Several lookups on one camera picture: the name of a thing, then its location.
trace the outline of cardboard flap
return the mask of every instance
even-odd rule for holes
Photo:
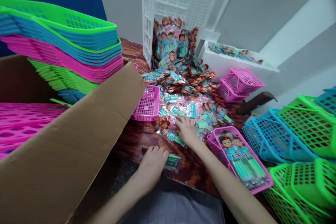
[[[0,223],[65,223],[146,84],[132,62],[0,162]]]

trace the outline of hand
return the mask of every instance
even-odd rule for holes
[[[158,183],[169,152],[158,146],[148,148],[138,170],[131,177],[132,184],[144,194],[149,193]]]
[[[195,129],[195,120],[191,120],[188,117],[179,117],[176,121],[176,125],[180,128],[179,136],[181,140],[192,150],[198,144],[203,144],[202,140],[198,137]]]

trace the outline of wooden table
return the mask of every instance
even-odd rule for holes
[[[137,63],[141,74],[150,71],[142,54],[142,45],[125,39],[121,39],[121,45],[122,55]],[[249,116],[237,114],[236,109],[243,103],[226,103],[218,92],[213,92],[212,94],[215,101],[229,111],[228,116],[234,120],[234,126],[242,133],[241,128],[244,126],[244,122]],[[124,131],[121,133],[119,140],[113,147],[112,153],[135,163],[140,163],[143,156],[143,147],[148,148],[151,145],[163,146],[169,151],[169,153],[178,155],[184,159],[179,173],[168,170],[164,171],[164,174],[168,178],[190,186],[196,190],[210,194],[214,197],[221,198],[209,172],[195,152],[189,148],[185,149],[180,144],[169,141],[158,135],[156,133],[158,128],[155,124],[155,121],[143,122],[130,119],[125,126]],[[270,207],[265,197],[261,193],[255,196],[277,220],[273,209]]]

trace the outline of human arm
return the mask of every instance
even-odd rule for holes
[[[117,223],[160,179],[169,152],[162,147],[148,148],[138,170],[87,224]]]
[[[220,195],[239,224],[276,223],[263,205],[199,139],[189,118],[180,117],[176,124],[180,128],[180,138],[207,167]]]

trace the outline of pink basket with packets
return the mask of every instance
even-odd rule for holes
[[[107,62],[105,65],[94,66],[76,60],[52,44],[33,38],[13,35],[2,36],[0,39],[7,43],[8,48],[15,53],[31,57],[36,61],[68,68],[93,82],[104,82],[124,65],[121,51],[119,56]]]
[[[240,96],[246,96],[265,86],[252,73],[240,68],[231,68],[231,73],[227,74],[226,82],[231,86],[233,92]]]
[[[273,186],[271,175],[235,127],[215,129],[213,134],[208,135],[208,145],[252,194]]]
[[[218,93],[223,97],[226,102],[234,103],[234,102],[242,102],[245,98],[250,95],[242,96],[236,94],[231,86],[226,82],[226,79],[221,80],[222,84],[217,89]]]
[[[160,109],[160,88],[147,85],[137,108],[131,118],[137,121],[154,121],[159,115]]]
[[[49,103],[0,103],[0,160],[67,108]]]

